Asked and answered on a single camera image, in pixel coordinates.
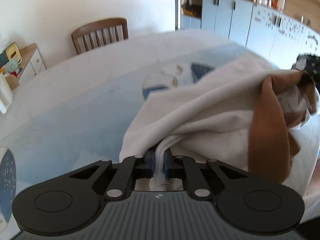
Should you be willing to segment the white polo shirt brown collar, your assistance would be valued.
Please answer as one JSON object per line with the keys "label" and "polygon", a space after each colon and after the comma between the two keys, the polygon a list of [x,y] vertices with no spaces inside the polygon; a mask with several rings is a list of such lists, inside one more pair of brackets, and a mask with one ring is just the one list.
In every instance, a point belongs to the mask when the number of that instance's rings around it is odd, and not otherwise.
{"label": "white polo shirt brown collar", "polygon": [[179,189],[164,153],[217,159],[304,194],[319,152],[319,92],[303,70],[247,53],[197,83],[150,94],[124,135],[120,160],[155,147],[147,190]]}

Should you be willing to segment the blue white patterned table mat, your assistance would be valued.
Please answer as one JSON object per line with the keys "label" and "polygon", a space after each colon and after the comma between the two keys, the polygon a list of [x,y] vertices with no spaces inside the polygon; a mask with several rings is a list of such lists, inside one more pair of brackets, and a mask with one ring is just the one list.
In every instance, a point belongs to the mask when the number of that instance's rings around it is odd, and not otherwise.
{"label": "blue white patterned table mat", "polygon": [[19,231],[11,206],[23,189],[98,160],[118,162],[123,136],[147,93],[192,84],[193,63],[216,68],[245,52],[234,43],[131,47],[127,53],[104,48],[18,87],[1,116],[1,239]]}

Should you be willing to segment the wooden knife block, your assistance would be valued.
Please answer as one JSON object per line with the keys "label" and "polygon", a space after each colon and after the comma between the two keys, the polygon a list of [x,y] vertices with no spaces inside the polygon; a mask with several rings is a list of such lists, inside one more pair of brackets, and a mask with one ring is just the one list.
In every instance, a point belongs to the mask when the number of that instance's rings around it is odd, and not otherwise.
{"label": "wooden knife block", "polygon": [[17,88],[20,85],[17,77],[14,75],[7,75],[5,77],[5,79],[6,79],[11,90],[14,90],[15,88]]}

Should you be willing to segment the white wood-top sideboard cabinet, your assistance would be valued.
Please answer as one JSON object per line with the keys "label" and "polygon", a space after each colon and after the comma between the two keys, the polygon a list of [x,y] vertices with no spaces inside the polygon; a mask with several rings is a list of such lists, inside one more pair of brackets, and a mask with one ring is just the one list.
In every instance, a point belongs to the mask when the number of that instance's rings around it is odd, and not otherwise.
{"label": "white wood-top sideboard cabinet", "polygon": [[20,49],[22,62],[19,65],[21,71],[17,75],[20,85],[31,81],[35,76],[47,70],[41,57],[37,44],[30,44]]}

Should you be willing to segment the mint green mug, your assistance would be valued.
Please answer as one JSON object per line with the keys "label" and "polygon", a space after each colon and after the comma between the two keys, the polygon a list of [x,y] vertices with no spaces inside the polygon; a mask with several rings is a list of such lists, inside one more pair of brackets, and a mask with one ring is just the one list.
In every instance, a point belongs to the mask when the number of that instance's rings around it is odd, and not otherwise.
{"label": "mint green mug", "polygon": [[2,69],[4,73],[18,74],[20,72],[19,65],[22,62],[22,58],[19,56],[17,58],[11,59]]}

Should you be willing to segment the light blue kitchen cabinets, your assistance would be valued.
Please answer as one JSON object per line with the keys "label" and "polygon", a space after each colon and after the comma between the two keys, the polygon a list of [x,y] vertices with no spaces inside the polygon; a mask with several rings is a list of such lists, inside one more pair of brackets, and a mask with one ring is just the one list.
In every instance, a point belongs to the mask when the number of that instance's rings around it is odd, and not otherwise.
{"label": "light blue kitchen cabinets", "polygon": [[201,17],[181,16],[183,29],[202,29],[227,38],[280,69],[298,55],[319,55],[319,34],[297,20],[246,0],[202,0]]}

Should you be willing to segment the brown wooden slatted chair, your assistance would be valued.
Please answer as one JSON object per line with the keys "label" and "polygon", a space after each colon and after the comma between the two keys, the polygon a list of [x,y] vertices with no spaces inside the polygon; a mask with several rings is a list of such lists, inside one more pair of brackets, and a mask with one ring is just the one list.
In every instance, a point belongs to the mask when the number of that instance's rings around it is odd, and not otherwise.
{"label": "brown wooden slatted chair", "polygon": [[129,39],[127,19],[107,18],[85,24],[71,34],[76,54]]}

